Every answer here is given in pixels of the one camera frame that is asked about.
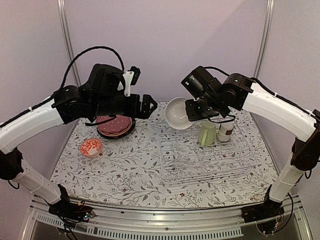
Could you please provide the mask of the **red patterned white bowl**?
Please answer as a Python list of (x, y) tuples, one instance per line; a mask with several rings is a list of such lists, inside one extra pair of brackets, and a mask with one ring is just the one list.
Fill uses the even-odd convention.
[(80, 146), (80, 153), (87, 158), (93, 158), (99, 155), (102, 151), (103, 144), (97, 138), (89, 138)]

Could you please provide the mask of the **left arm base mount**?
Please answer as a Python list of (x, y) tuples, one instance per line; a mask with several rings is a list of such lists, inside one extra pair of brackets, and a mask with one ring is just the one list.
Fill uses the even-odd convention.
[(61, 217), (63, 219), (71, 220), (75, 223), (88, 222), (96, 214), (92, 207), (85, 204), (85, 201), (74, 203), (61, 199), (55, 204), (49, 205), (49, 213)]

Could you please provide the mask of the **light green mug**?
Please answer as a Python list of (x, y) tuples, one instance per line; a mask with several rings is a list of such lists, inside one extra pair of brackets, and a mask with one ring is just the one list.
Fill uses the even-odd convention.
[(210, 121), (205, 121), (200, 128), (198, 142), (201, 147), (211, 146), (216, 138), (216, 125)]

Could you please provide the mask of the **beige ceramic bowl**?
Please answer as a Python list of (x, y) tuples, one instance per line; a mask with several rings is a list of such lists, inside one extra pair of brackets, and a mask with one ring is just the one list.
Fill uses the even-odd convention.
[(185, 97), (176, 97), (170, 100), (164, 110), (167, 124), (176, 130), (185, 130), (192, 126), (186, 111)]

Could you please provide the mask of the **white brown cup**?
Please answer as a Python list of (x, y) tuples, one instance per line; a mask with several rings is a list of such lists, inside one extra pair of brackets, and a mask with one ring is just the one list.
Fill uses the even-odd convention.
[(233, 129), (234, 129), (233, 122), (221, 123), (217, 132), (217, 139), (220, 142), (228, 142), (231, 139)]

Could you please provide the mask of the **black rimmed white plate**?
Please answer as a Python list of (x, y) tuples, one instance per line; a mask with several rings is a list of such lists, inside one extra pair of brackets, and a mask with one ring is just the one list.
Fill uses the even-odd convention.
[(103, 134), (103, 133), (102, 133), (101, 131), (99, 131), (98, 129), (96, 129), (96, 130), (97, 130), (97, 133), (98, 133), (102, 138), (105, 138), (105, 139), (108, 139), (108, 140), (121, 139), (121, 138), (124, 138), (124, 137), (128, 136), (129, 134), (131, 134), (131, 133), (134, 131), (134, 129), (135, 129), (135, 127), (136, 127), (136, 119), (135, 119), (135, 118), (131, 118), (131, 120), (132, 120), (132, 125), (131, 125), (131, 127), (128, 128), (126, 132), (124, 132), (124, 133), (122, 133), (122, 134), (120, 134), (120, 135), (117, 135), (117, 136), (115, 136), (115, 135), (112, 135), (112, 136), (111, 136), (111, 135), (106, 135), (106, 134)]

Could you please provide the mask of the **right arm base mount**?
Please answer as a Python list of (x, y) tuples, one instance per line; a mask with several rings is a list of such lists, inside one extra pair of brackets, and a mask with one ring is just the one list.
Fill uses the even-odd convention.
[(241, 217), (245, 223), (273, 218), (284, 213), (285, 211), (281, 202), (275, 202), (269, 199), (265, 200), (263, 203), (241, 208)]

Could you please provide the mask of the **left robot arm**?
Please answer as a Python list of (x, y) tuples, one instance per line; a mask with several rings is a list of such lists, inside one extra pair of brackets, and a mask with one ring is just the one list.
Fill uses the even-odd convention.
[(92, 125), (98, 116), (121, 115), (135, 119), (148, 119), (158, 104), (148, 94), (128, 94), (123, 90), (106, 94), (87, 90), (84, 86), (67, 86), (56, 91), (23, 115), (12, 118), (0, 126), (0, 178), (16, 182), (30, 192), (54, 205), (63, 216), (74, 213), (64, 187), (53, 184), (34, 170), (18, 146), (34, 136), (77, 119), (86, 118)]

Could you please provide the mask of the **yellow polka dot plate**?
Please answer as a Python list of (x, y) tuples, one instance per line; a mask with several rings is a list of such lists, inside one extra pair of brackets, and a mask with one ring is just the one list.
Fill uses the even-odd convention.
[(102, 129), (100, 129), (100, 128), (97, 128), (97, 131), (98, 131), (100, 134), (102, 134), (103, 136), (107, 136), (107, 137), (119, 137), (119, 136), (121, 136), (121, 135), (124, 135), (124, 134), (128, 133), (128, 132), (130, 131), (130, 128), (132, 127), (132, 124), (133, 124), (133, 123), (132, 123), (132, 121), (131, 121), (126, 128), (122, 129), (122, 130), (119, 131), (119, 132), (115, 132), (115, 133), (109, 133), (109, 132), (106, 132), (106, 131), (104, 131), (104, 130), (102, 130)]

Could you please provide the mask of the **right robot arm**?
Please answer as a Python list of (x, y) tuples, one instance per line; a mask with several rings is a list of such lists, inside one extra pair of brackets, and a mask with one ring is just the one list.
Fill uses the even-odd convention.
[(214, 112), (226, 118), (233, 108), (263, 117), (295, 136), (291, 158), (271, 185), (267, 200), (258, 208), (262, 218), (269, 218), (300, 177), (319, 161), (320, 113), (298, 108), (265, 90), (255, 78), (239, 73), (230, 74), (220, 83), (206, 69), (194, 70), (181, 84), (193, 97), (185, 102), (191, 122), (209, 119)]

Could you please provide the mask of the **maroon polka dot plate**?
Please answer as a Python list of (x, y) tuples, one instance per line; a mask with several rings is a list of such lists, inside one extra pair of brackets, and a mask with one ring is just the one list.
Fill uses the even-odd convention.
[(132, 119), (130, 117), (116, 115), (116, 118), (105, 122), (103, 124), (97, 125), (97, 128), (107, 134), (116, 134), (124, 131), (132, 124)]

